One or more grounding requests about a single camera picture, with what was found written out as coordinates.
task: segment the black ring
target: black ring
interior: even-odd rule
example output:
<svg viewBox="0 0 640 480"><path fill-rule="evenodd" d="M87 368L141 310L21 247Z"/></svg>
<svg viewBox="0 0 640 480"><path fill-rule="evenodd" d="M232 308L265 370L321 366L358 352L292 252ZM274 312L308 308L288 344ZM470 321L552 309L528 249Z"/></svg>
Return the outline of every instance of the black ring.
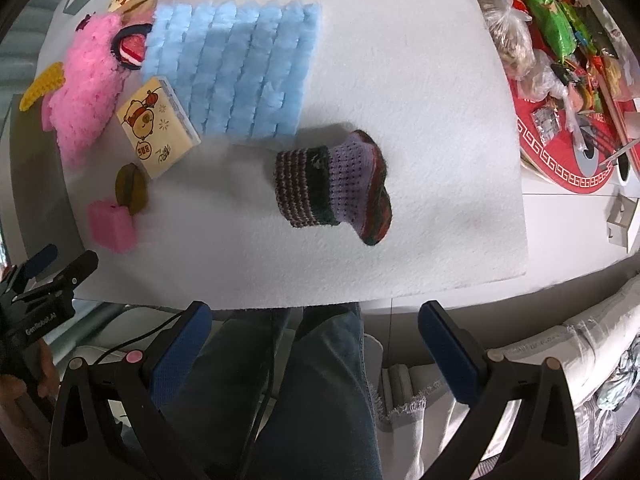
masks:
<svg viewBox="0 0 640 480"><path fill-rule="evenodd" d="M151 32L153 25L151 23L140 23L139 25L129 25L129 27L121 28L111 41L111 53L116 58L116 61L120 63L124 68L129 70L140 70L140 67L122 60L120 54L120 42L129 36L134 34L142 34L145 38L148 33Z"/></svg>

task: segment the black cable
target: black cable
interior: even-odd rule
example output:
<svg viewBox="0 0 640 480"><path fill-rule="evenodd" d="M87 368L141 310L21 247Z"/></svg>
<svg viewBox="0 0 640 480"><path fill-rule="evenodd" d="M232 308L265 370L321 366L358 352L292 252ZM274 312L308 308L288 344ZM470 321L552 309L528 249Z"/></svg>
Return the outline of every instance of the black cable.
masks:
<svg viewBox="0 0 640 480"><path fill-rule="evenodd" d="M143 335L140 335L140 336L135 337L133 339L129 339L128 341L125 341L124 343L121 343L118 346L114 346L113 348L109 348L104 354L102 354L100 357L98 357L96 359L96 361L94 362L94 365L97 365L98 363L100 363L100 361L102 361L105 357L107 357L107 355L109 355L111 353L114 353L115 351L118 351L118 350L120 350L121 348L124 348L127 345L130 345L132 343L137 343L138 341L143 340L145 337L149 337L150 335L155 334L159 330L162 330L165 326L167 326L173 320L178 319L182 314L184 314L184 311L178 312L178 314L175 314L174 316L171 316L164 323L156 326L153 330L150 330L149 332L147 332L147 333L145 333Z"/></svg>
<svg viewBox="0 0 640 480"><path fill-rule="evenodd" d="M262 422L262 418L264 417L264 412L267 410L267 405L269 403L269 399L271 399L271 395L273 394L273 381L275 378L275 362L276 362L276 351L275 351L275 334L273 330L273 310L271 311L271 359L269 366L269 378L267 380L267 389L264 393L264 397L262 402L260 403L260 408L258 408L258 412L255 415L254 424L251 427L251 431L247 437L247 440L244 442L244 448L242 449L242 454L240 456L240 465L238 468L238 473L236 474L236 480L244 480L246 474L249 470L249 464L251 462L251 455L254 452L254 444L255 438L258 435L258 429L260 428L260 423Z"/></svg>

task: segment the greek key pattern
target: greek key pattern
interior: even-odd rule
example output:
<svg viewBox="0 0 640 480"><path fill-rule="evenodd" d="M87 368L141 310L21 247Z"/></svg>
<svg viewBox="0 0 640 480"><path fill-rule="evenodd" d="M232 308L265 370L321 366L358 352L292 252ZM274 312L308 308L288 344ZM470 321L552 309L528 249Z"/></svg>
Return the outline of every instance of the greek key pattern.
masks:
<svg viewBox="0 0 640 480"><path fill-rule="evenodd" d="M522 136L524 142L526 142L533 152L539 156L540 160L546 164L546 166L553 171L558 177L560 177L565 182L568 182L572 186L575 187L583 187L590 188L595 187L598 184L601 184L603 181L606 181L609 177L609 173L613 169L613 166L607 164L607 171L602 171L598 174L595 174L592 177L584 177L582 175L576 175L571 171L568 171L561 164L556 162L556 160L549 155L549 152L545 150L544 146L540 141L536 138L536 136L529 131L529 129L525 126L525 124L518 117L518 134Z"/></svg>

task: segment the striped knitted cuff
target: striped knitted cuff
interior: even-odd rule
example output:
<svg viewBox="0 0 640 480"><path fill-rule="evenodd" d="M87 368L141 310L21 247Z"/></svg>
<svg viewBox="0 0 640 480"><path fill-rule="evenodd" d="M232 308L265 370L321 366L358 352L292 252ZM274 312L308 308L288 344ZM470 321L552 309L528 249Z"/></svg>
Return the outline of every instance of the striped knitted cuff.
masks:
<svg viewBox="0 0 640 480"><path fill-rule="evenodd" d="M331 209L326 146L278 153L274 177L278 208L293 227L340 223Z"/></svg>

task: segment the yellow knitted horn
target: yellow knitted horn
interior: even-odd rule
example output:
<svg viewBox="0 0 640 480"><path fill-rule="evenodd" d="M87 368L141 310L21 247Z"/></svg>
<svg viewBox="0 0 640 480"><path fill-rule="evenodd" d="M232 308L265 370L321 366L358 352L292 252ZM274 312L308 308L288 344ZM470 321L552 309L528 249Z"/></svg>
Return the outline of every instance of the yellow knitted horn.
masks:
<svg viewBox="0 0 640 480"><path fill-rule="evenodd" d="M44 94L56 91L65 83L62 61L49 66L27 88L20 100L20 111L26 112Z"/></svg>

